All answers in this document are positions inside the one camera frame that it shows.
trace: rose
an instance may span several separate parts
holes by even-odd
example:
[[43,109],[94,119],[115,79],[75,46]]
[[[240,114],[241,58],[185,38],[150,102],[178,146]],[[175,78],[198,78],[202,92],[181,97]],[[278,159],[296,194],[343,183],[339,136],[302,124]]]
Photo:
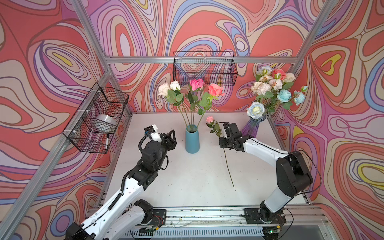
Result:
[[287,89],[283,89],[277,94],[277,99],[279,99],[282,103],[286,103],[291,99],[291,96],[291,92],[289,92]]
[[302,92],[294,91],[293,94],[295,96],[293,100],[295,101],[296,106],[305,101],[305,95]]
[[283,88],[283,82],[280,79],[272,79],[268,82],[274,90],[279,91]]
[[278,68],[272,71],[272,76],[275,76],[276,79],[283,80],[286,77],[286,73],[281,68]]
[[207,123],[215,122],[212,116],[207,117]]
[[196,91],[199,88],[202,88],[204,86],[204,82],[201,79],[193,79],[190,81],[192,91]]
[[211,83],[208,86],[208,93],[214,97],[224,96],[223,88],[215,83]]
[[169,86],[169,83],[164,83],[162,85],[159,86],[159,95],[160,96],[168,96],[168,90],[170,90],[170,86]]
[[272,68],[270,66],[263,66],[256,71],[256,75],[270,75],[272,72]]
[[271,89],[272,89],[271,85],[269,85],[268,83],[262,83],[257,89],[257,94],[264,95],[266,92],[268,92]]
[[272,80],[272,79],[273,79],[273,77],[271,77],[269,75],[265,75],[265,76],[260,77],[259,81],[267,83],[269,80]]
[[285,76],[285,78],[282,78],[282,79],[284,79],[283,82],[285,82],[285,83],[290,83],[290,82],[293,82],[296,78],[295,78],[295,76],[293,75],[293,73],[287,73],[286,76]]
[[253,86],[251,87],[251,90],[253,91],[253,93],[256,93],[257,92],[257,89],[260,87],[260,85],[262,84],[263,82],[254,82],[253,83]]
[[252,103],[249,108],[247,108],[247,115],[253,119],[260,118],[265,112],[264,105],[262,103]]
[[175,91],[175,90],[179,90],[180,91],[180,84],[178,81],[173,81],[170,83],[169,87]]

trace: purple glass vase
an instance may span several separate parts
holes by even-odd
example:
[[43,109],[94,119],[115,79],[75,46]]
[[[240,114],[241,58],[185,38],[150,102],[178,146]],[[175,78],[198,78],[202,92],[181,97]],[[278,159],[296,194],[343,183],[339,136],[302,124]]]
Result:
[[256,137],[257,135],[257,130],[259,130],[259,124],[266,119],[266,115],[263,114],[260,118],[258,119],[253,119],[249,117],[249,121],[247,124],[243,127],[241,130],[241,133],[244,135],[249,134],[252,137]]

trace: flower bouquet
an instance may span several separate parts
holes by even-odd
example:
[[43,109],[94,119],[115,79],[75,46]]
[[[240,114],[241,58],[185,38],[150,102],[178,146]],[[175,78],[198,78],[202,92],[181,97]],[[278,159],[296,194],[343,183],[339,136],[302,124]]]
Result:
[[[164,83],[159,86],[159,95],[166,98],[167,102],[177,106],[179,112],[183,116],[185,123],[185,149],[189,153],[195,153],[200,149],[199,143],[199,124],[206,111],[211,109],[213,99],[218,99],[223,96],[223,88],[217,84],[210,84],[208,91],[204,92],[204,82],[201,79],[193,79],[190,81],[186,94],[181,93],[181,88],[178,81],[173,81],[170,84]],[[188,99],[190,112],[187,113],[184,99]],[[195,125],[195,111],[201,115],[197,125]]]
[[304,92],[308,87],[303,86],[301,91],[289,91],[295,80],[293,73],[286,73],[282,69],[272,70],[269,66],[263,66],[256,71],[256,81],[251,90],[256,93],[255,102],[247,108],[250,120],[242,129],[242,134],[256,137],[259,123],[264,121],[267,113],[274,113],[276,107],[281,104],[284,109],[291,109],[293,103],[299,105],[304,102]]

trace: vase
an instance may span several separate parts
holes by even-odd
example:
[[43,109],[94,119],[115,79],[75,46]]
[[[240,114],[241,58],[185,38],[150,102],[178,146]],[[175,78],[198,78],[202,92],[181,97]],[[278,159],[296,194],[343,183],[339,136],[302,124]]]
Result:
[[188,125],[185,128],[185,150],[189,153],[197,153],[199,149],[199,129],[196,125]]
[[259,130],[259,124],[266,119],[266,115],[262,115],[258,119],[253,119],[249,117],[249,121],[241,130],[241,133],[244,135],[249,134],[252,137],[256,137],[257,131]]

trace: hot pink rose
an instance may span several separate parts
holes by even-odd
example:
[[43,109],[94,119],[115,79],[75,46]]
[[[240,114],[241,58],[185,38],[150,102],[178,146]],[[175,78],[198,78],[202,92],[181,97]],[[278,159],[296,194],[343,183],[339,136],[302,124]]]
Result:
[[224,96],[223,88],[215,83],[209,84],[208,93],[215,97]]
[[274,69],[272,71],[272,76],[275,78],[276,77],[275,74],[278,74],[278,73],[281,74],[280,80],[283,80],[286,77],[286,73],[281,68]]
[[204,86],[204,82],[202,79],[193,79],[190,81],[192,91],[196,91],[198,88],[202,88]]
[[214,121],[215,120],[214,120],[213,117],[211,117],[211,116],[207,117],[207,123],[211,123],[211,122],[214,122]]

